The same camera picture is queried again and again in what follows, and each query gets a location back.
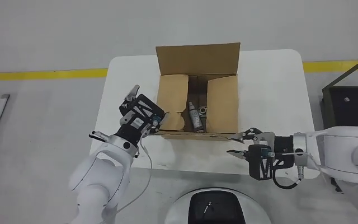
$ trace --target spray can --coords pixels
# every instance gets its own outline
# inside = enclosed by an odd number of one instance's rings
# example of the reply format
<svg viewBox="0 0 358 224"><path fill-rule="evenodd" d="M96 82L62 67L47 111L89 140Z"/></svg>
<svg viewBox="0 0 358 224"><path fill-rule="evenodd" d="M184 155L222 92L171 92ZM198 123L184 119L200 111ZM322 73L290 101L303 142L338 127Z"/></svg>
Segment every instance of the spray can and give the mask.
<svg viewBox="0 0 358 224"><path fill-rule="evenodd" d="M202 126L202 122L199 117L198 110L194 107L192 102L188 102L189 106L189 115L191 118L192 125L194 127L194 132L204 132L204 126Z"/></svg>

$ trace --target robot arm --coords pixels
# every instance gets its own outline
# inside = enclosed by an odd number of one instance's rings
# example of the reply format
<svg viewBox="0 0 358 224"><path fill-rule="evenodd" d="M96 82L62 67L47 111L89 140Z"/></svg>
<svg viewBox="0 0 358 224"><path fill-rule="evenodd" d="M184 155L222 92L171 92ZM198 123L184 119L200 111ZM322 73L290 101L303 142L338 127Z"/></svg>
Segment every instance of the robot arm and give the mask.
<svg viewBox="0 0 358 224"><path fill-rule="evenodd" d="M315 161L311 152L318 152L317 137L323 136L323 150ZM249 163L249 174L257 180L273 179L276 182L276 170L296 165L298 182L304 178L304 167L325 172L329 176L343 181L358 183L358 127L333 127L319 132L294 133L292 136L275 136L273 132L261 132L251 128L246 132L234 134L229 139L241 142L253 140L248 151L229 150L233 156L245 159Z"/></svg>
<svg viewBox="0 0 358 224"><path fill-rule="evenodd" d="M92 132L89 136L102 141L98 150L76 168L69 188L78 194L78 214L71 224L99 224L106 221L109 211L116 208L129 184L133 158L138 156L138 142L149 133L155 133L163 123L165 113L144 95L136 96L136 85L120 106L123 117L117 133L107 136ZM103 153L121 166L97 156Z"/></svg>

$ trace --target cable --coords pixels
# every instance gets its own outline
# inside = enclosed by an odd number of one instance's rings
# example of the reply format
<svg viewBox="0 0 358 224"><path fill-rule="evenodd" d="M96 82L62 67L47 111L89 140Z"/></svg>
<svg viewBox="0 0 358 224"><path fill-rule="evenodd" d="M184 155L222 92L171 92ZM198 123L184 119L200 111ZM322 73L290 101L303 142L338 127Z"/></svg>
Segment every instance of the cable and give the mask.
<svg viewBox="0 0 358 224"><path fill-rule="evenodd" d="M279 164L282 162L283 162L283 160L279 160L275 166L279 166ZM279 188L289 190L289 189L296 187L301 182L301 179L298 179L296 182L294 182L293 184L291 184L289 186L283 186L283 185L279 184L276 180L276 170L277 169L275 168L275 166L272 168L272 180L274 181L276 186L278 186Z"/></svg>
<svg viewBox="0 0 358 224"><path fill-rule="evenodd" d="M115 217L118 213L120 213L123 209L125 209L126 207L130 206L133 202L135 202L140 196L142 196L142 194L144 194L144 192L146 191L146 189L148 188L149 186L149 183L150 183L150 180L152 178L152 170L153 170L153 162L152 162L152 158L150 157L149 155L149 152L147 150L147 148L142 144L142 138L144 136L144 133L142 134L142 136L140 137L140 140L139 140L139 144L142 148L142 150L144 151L145 154L147 154L148 158L149 158L149 162L150 162L150 169L149 169L149 179L148 179L148 182L145 186L145 188L143 189L143 191L137 196L135 197L133 200L131 200L128 204L126 204L125 206L121 207L120 209L117 210L116 213L112 214L111 216L107 217L104 221L102 221L101 223L99 224L104 224L106 223L106 221L108 221L110 218L113 218Z"/></svg>
<svg viewBox="0 0 358 224"><path fill-rule="evenodd" d="M316 161L314 160L313 156L309 153L306 153L306 152L289 152L289 153L280 153L280 155L283 155L283 156L288 156L288 155L302 155L302 154L305 154L307 155L312 161L313 163L315 164L315 166L319 169L320 172L322 172L322 166L321 165L318 165L316 163ZM283 160L279 160L275 166L278 166L281 162L283 162ZM301 179L298 179L295 183L293 183L292 185L289 185L289 186L282 186L280 185L277 180L276 180L276 170L275 169L275 166L272 168L272 179L274 181L274 183L276 184L276 186L278 186L279 188L281 189L286 189L286 190L289 190L289 189L292 189L294 187L296 187L300 182L301 182Z"/></svg>

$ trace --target open cardboard box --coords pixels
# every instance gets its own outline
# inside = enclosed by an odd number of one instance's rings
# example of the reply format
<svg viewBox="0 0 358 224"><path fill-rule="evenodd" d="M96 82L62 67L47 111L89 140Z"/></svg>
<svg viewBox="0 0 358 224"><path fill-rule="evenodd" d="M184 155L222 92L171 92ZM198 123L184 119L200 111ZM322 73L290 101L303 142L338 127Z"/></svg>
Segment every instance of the open cardboard box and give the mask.
<svg viewBox="0 0 358 224"><path fill-rule="evenodd" d="M157 104L169 112L160 134L170 139L226 140L238 132L237 68L240 43L158 46ZM207 106L204 133L194 132L188 101Z"/></svg>

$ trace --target white table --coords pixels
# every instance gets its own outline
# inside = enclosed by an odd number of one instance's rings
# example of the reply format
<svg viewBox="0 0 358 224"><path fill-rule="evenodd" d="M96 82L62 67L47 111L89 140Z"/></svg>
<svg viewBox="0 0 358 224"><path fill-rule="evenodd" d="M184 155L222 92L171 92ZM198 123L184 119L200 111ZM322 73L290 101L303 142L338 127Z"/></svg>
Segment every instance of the white table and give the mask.
<svg viewBox="0 0 358 224"><path fill-rule="evenodd" d="M118 110L124 97L136 84L139 93L156 102L159 85L156 55L116 57L110 65L98 112L96 130L106 134L119 129ZM239 128L256 127L273 131L277 136L294 132L313 131L302 59L294 50L263 50L240 52L238 66ZM153 160L154 169L248 174L248 163L226 153L227 150L247 149L249 142L215 142L168 140L160 136L143 139ZM101 143L93 141L91 152ZM316 160L318 152L313 152ZM148 168L145 154L133 162L133 167ZM296 167L277 172L278 176L297 177ZM319 172L305 170L305 178L315 178Z"/></svg>

